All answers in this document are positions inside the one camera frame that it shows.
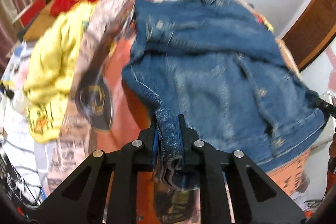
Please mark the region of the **blue denim jacket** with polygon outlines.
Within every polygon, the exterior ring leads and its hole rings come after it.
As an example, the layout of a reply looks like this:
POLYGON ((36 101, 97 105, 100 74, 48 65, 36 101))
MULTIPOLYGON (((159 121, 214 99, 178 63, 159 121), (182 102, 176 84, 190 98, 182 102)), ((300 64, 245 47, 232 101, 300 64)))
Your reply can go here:
POLYGON ((136 38, 122 79, 158 124, 159 177, 196 186, 183 173, 183 115, 216 149, 245 152, 269 172, 306 151, 327 116, 318 94, 287 66, 273 34, 235 0, 134 5, 136 38))

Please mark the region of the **brown wooden door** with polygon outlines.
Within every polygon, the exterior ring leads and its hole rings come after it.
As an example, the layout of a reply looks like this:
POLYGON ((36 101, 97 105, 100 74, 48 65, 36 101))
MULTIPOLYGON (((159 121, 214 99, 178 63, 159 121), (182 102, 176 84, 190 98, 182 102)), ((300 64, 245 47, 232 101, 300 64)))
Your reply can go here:
POLYGON ((311 0, 283 40, 301 71, 335 37, 335 0, 311 0))

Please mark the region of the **printed newspaper-pattern blanket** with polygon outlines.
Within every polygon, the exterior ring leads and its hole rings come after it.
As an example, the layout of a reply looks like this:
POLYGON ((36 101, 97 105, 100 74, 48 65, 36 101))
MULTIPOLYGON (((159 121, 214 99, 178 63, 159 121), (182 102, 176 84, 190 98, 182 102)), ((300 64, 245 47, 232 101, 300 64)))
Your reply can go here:
MULTIPOLYGON (((155 120, 154 167, 138 173, 135 223, 186 223, 192 217, 202 223, 199 187, 177 189, 160 179, 157 119, 147 115, 121 78, 125 51, 135 40, 134 1, 102 0, 97 5, 80 46, 61 140, 85 136, 91 153, 97 149, 110 153, 137 139, 155 120)), ((298 156, 267 176, 274 181, 304 160, 304 155, 298 156)))

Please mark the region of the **yellow garment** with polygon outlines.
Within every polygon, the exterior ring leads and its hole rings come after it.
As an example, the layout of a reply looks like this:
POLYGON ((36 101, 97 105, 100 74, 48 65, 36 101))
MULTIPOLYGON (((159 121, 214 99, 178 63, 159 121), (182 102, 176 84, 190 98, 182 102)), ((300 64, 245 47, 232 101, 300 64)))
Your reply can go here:
POLYGON ((82 1, 58 15, 34 46, 23 93, 34 141, 56 140, 66 113, 80 45, 95 3, 82 1))

